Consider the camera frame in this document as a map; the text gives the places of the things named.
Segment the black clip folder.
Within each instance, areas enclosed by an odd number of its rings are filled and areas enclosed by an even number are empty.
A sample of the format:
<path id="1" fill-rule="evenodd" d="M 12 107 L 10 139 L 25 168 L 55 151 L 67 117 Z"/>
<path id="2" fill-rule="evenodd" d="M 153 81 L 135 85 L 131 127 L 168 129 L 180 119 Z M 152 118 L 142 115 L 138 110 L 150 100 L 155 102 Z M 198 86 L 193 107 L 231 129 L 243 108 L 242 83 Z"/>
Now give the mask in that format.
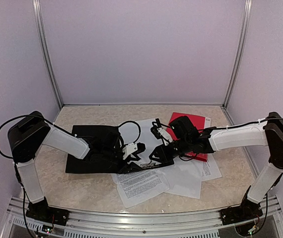
<path id="1" fill-rule="evenodd" d="M 139 130 L 137 139 L 131 144 L 135 149 L 126 155 L 124 149 L 129 143 L 124 143 L 124 139 L 119 128 L 127 123 L 135 124 Z M 72 174 L 128 174 L 144 170 L 162 168 L 174 164 L 172 150 L 165 150 L 164 145 L 157 146 L 150 154 L 148 164 L 142 166 L 136 164 L 141 160 L 140 153 L 146 150 L 146 144 L 138 142 L 141 137 L 141 126 L 132 120 L 128 120 L 119 126 L 109 125 L 74 125 L 72 133 L 79 139 L 83 139 L 89 146 L 86 156 L 77 162 L 77 158 L 68 154 L 66 173 Z"/>

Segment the white paper sheet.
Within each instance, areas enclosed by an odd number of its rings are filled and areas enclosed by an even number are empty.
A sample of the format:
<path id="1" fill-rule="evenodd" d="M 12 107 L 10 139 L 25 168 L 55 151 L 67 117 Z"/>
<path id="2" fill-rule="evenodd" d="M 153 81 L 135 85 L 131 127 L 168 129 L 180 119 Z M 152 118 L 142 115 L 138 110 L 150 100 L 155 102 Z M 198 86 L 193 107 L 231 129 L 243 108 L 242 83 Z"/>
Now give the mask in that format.
<path id="1" fill-rule="evenodd" d="M 153 121 L 155 121 L 155 118 L 136 121 L 136 123 L 138 123 L 141 127 L 141 134 L 139 139 L 137 140 L 137 143 L 141 142 L 146 146 L 146 150 L 138 154 L 140 160 L 134 161 L 134 163 L 139 166 L 141 164 L 150 163 L 149 155 L 155 149 L 155 147 L 162 144 L 162 140 L 156 139 L 150 131 Z M 119 132 L 125 144 L 135 141 L 135 139 L 139 135 L 138 127 L 133 123 L 127 123 L 121 126 L 119 128 Z"/>

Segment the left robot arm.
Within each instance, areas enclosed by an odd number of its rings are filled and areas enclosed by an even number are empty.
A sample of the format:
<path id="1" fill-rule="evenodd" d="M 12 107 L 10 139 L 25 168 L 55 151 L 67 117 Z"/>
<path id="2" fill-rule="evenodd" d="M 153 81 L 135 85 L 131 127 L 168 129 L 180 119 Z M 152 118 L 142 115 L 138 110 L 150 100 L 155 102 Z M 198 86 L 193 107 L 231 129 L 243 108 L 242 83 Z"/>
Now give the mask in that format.
<path id="1" fill-rule="evenodd" d="M 145 145 L 137 139 L 125 142 L 119 126 L 74 125 L 72 132 L 43 118 L 34 111 L 12 126 L 8 140 L 18 175 L 31 203 L 33 213 L 45 221 L 52 209 L 43 201 L 36 169 L 36 159 L 42 147 L 50 147 L 68 155 L 66 173 L 120 174 L 138 170 L 134 164 Z"/>

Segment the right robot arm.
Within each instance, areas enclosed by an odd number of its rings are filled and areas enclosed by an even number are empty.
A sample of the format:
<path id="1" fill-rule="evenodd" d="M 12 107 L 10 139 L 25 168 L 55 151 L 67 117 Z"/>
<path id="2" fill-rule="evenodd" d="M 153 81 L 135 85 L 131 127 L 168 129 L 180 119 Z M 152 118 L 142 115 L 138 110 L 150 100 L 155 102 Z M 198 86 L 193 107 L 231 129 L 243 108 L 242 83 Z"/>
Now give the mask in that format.
<path id="1" fill-rule="evenodd" d="M 190 152 L 211 154 L 228 148 L 247 146 L 267 146 L 270 152 L 268 163 L 254 183 L 248 188 L 243 204 L 238 206 L 236 215 L 247 220 L 256 212 L 268 191 L 283 175 L 283 118 L 271 112 L 264 119 L 227 127 L 197 129 L 187 116 L 181 116 L 169 123 L 176 140 L 168 141 L 161 135 L 160 122 L 156 122 L 151 132 L 163 143 L 150 154 L 152 161 L 168 163 L 175 157 Z"/>

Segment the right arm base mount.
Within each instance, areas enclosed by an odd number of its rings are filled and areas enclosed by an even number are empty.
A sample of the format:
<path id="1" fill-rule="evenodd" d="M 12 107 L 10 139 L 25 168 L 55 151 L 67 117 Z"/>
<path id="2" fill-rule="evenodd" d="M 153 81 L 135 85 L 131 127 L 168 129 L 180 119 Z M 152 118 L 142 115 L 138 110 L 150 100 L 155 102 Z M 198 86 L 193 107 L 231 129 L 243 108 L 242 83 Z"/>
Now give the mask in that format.
<path id="1" fill-rule="evenodd" d="M 238 206 L 229 206 L 219 211 L 223 225 L 239 223 L 263 216 L 260 203 L 254 203 L 247 199 L 250 187 L 245 192 Z"/>

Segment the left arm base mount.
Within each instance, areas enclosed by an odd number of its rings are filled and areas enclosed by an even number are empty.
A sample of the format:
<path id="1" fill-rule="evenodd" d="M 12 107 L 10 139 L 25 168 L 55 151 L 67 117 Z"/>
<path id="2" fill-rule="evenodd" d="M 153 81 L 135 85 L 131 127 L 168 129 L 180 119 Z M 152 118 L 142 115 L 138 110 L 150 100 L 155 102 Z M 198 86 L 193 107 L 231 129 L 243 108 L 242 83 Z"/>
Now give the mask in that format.
<path id="1" fill-rule="evenodd" d="M 55 207 L 31 208 L 26 211 L 26 217 L 36 221 L 50 223 L 53 225 L 66 226 L 70 211 Z"/>

